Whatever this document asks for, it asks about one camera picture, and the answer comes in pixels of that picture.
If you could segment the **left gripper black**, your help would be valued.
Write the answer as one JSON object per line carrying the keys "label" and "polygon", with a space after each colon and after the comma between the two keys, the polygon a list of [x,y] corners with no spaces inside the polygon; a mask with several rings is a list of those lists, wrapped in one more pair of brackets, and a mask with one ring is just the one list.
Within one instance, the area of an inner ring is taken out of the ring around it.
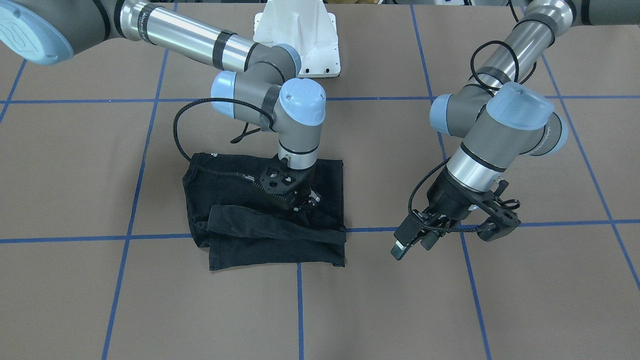
{"label": "left gripper black", "polygon": [[393,233],[396,242],[391,249],[391,255],[400,261],[419,240],[421,246],[430,251],[447,233],[475,232],[475,228],[458,227],[460,221],[471,214],[469,208],[473,205],[472,192],[475,191],[464,186],[444,168],[427,191],[429,205],[424,211],[427,228],[423,228],[407,215]]}

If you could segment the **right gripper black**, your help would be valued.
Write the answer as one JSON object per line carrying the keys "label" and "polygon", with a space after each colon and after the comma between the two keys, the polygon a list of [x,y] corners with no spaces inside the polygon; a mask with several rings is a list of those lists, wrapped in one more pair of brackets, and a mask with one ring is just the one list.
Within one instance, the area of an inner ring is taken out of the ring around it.
{"label": "right gripper black", "polygon": [[313,189],[315,172],[315,167],[304,170],[288,169],[285,177],[288,185],[285,197],[288,208],[299,211],[317,207],[321,198]]}

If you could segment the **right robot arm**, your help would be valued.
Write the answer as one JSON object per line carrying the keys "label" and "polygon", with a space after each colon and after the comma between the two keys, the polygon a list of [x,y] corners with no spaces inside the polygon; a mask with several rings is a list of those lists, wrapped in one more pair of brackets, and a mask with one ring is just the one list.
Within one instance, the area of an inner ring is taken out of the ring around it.
{"label": "right robot arm", "polygon": [[278,152],[260,175],[214,170],[218,176],[252,182],[285,209],[315,207],[313,186],[326,118],[326,93],[300,77],[302,57],[290,44],[261,44],[171,10],[153,0],[3,0],[1,41],[30,63],[52,66],[109,40],[163,48],[166,53],[216,69],[210,96],[186,104],[173,120],[173,139],[183,158],[194,161],[179,140],[179,119],[210,103],[220,114],[278,135]]}

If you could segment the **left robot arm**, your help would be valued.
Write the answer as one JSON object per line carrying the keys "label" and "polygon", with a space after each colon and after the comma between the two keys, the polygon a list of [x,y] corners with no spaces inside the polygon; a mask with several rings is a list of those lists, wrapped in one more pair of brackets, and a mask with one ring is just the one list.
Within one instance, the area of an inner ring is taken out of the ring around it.
{"label": "left robot arm", "polygon": [[[439,133],[461,139],[457,150],[427,176],[436,174],[424,210],[407,201],[407,217],[394,232],[391,255],[400,260],[416,243],[430,250],[448,233],[475,233],[485,242],[521,225],[521,203],[502,199],[503,175],[519,155],[544,157],[562,148],[569,125],[553,104],[524,85],[538,59],[571,27],[638,25],[637,0],[533,0],[519,22],[480,66],[470,60],[471,76],[456,94],[438,96],[429,113]],[[473,210],[487,219],[460,227]]]}

